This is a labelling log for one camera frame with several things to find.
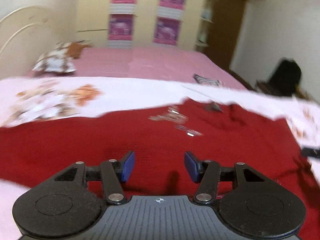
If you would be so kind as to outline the red knit sweater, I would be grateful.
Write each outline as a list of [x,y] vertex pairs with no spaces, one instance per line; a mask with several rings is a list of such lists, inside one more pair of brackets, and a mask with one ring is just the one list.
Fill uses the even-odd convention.
[[83,161],[98,165],[135,152],[136,163],[127,195],[192,195],[196,185],[184,167],[190,151],[222,166],[242,161],[296,194],[306,205],[299,233],[319,239],[319,186],[300,157],[300,148],[285,119],[271,120],[238,105],[210,111],[203,103],[187,100],[178,111],[186,128],[167,120],[155,121],[167,107],[120,111],[98,118],[36,121],[1,128],[1,178],[34,187],[63,168]]

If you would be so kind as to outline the black bag on chair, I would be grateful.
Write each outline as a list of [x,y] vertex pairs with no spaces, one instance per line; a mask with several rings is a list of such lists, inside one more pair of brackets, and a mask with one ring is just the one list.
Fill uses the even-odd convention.
[[255,89],[267,95],[293,97],[308,100],[306,92],[300,89],[302,71],[293,59],[283,58],[267,81],[256,81]]

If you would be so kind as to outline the white floral blanket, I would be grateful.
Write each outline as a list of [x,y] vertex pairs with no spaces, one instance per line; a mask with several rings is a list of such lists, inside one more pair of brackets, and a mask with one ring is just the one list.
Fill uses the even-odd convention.
[[66,94],[81,85],[93,85],[102,94],[87,106],[78,107],[76,117],[95,118],[108,112],[165,106],[181,103],[186,98],[198,102],[213,100],[224,105],[238,104],[247,111],[271,120],[285,118],[292,133],[298,129],[306,131],[308,137],[297,140],[301,147],[319,146],[319,104],[313,101],[296,97],[280,98],[249,90],[133,78],[10,77],[1,80],[1,125],[10,126],[13,113],[23,105],[17,93],[26,92],[28,95],[34,95],[40,90],[51,88]]

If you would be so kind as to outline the striped folded garment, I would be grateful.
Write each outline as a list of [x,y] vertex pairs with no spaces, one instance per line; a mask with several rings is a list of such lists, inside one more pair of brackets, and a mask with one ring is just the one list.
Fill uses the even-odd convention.
[[220,80],[210,79],[206,77],[199,76],[197,74],[193,75],[193,79],[199,84],[204,86],[214,86],[222,87],[222,82]]

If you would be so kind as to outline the floral pillow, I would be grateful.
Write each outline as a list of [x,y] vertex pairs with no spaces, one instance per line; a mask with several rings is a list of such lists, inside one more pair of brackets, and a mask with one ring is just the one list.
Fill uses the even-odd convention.
[[69,74],[76,71],[72,58],[67,55],[71,43],[58,43],[56,47],[42,54],[32,69],[33,72]]

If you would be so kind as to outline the orange brown pillow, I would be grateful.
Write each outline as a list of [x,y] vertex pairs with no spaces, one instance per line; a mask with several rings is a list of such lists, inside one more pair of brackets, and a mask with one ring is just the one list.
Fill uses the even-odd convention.
[[85,48],[91,48],[91,45],[82,44],[81,42],[73,42],[68,46],[66,55],[72,59],[79,59],[82,50]]

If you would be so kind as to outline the brown wooden door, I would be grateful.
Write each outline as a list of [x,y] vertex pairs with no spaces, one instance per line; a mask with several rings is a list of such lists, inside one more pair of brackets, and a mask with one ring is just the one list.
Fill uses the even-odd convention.
[[237,45],[247,0],[214,0],[212,24],[204,54],[220,68],[229,70]]

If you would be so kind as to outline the pink bed sheet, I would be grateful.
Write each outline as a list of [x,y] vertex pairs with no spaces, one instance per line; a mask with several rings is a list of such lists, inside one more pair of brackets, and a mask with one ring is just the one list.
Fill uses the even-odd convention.
[[131,49],[85,48],[72,61],[70,76],[128,77],[195,83],[193,76],[216,80],[222,87],[245,90],[231,74],[196,51],[155,46]]

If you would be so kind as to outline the cream headboard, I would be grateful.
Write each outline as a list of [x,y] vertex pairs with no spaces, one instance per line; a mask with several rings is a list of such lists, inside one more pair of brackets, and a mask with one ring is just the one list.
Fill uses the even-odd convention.
[[1,79],[29,72],[59,39],[56,18],[49,8],[24,7],[5,16],[1,20]]

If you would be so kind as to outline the lower right purple poster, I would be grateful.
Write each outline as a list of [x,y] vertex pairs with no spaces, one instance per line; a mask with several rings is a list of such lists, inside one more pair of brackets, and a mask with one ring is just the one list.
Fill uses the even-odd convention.
[[176,19],[157,17],[153,42],[177,46],[181,22]]

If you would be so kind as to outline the lower left purple poster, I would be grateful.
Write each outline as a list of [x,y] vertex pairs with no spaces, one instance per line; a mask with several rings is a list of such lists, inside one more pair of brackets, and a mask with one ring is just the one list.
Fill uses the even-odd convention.
[[131,41],[134,18],[133,14],[110,14],[108,39],[111,41]]

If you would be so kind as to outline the cream wardrobe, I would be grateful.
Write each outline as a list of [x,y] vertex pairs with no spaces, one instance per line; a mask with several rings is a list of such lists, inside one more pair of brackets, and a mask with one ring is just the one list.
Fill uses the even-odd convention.
[[[159,0],[137,0],[136,4],[114,4],[111,0],[78,0],[76,33],[78,40],[88,40],[96,47],[131,48],[153,45],[195,50],[202,23],[205,0],[185,0],[183,10],[161,7]],[[133,14],[134,27],[131,41],[108,39],[110,14]],[[153,42],[157,17],[181,22],[177,46]]]

